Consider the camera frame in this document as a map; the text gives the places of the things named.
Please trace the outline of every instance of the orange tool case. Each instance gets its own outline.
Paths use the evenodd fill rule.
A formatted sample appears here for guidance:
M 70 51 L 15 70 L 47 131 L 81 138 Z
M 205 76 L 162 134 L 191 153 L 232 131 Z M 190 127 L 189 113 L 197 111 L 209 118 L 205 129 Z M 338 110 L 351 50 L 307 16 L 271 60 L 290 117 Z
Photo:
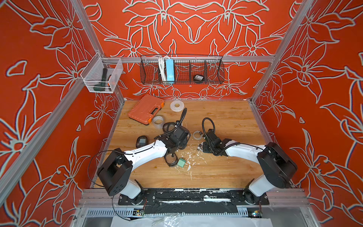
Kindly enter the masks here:
M 129 118 L 144 125 L 151 123 L 153 117 L 164 107 L 164 100 L 146 94 L 127 114 Z

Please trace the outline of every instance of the green block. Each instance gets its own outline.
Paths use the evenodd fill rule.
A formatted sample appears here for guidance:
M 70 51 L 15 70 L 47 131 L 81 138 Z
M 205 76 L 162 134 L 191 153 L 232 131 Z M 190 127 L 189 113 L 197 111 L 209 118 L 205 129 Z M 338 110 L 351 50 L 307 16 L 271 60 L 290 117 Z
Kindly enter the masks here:
M 185 160 L 182 159 L 182 158 L 179 158 L 179 161 L 178 161 L 177 165 L 180 166 L 181 168 L 183 168 L 184 165 L 185 165 Z

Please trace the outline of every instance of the blue box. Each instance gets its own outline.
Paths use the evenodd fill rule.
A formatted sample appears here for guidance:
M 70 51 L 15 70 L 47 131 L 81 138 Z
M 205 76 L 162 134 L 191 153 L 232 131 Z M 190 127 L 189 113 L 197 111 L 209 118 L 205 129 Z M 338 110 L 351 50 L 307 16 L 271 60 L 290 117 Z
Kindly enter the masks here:
M 167 81 L 175 81 L 174 78 L 174 60 L 173 59 L 166 59 L 166 80 Z

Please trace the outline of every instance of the white tape roll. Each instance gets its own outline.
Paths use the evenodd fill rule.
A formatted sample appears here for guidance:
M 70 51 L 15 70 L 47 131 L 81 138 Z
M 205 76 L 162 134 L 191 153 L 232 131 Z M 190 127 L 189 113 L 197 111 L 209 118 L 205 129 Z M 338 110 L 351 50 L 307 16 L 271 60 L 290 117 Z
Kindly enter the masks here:
M 174 112 L 179 112 L 184 109 L 184 103 L 180 100 L 175 100 L 170 103 L 170 108 Z
M 195 131 L 195 132 L 193 132 L 193 138 L 196 139 L 196 140 L 200 140 L 200 139 L 203 138 L 203 134 L 199 130 L 198 131 Z

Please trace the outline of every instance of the mesh storage bin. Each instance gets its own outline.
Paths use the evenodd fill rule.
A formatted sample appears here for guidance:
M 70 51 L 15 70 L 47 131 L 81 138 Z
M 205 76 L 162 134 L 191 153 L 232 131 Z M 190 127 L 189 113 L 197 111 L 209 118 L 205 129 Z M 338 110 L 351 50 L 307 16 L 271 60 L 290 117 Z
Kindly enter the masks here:
M 222 56 L 183 56 L 170 57 L 174 60 L 174 80 L 163 81 L 159 69 L 159 57 L 166 55 L 142 55 L 140 78 L 143 84 L 221 84 L 224 82 Z

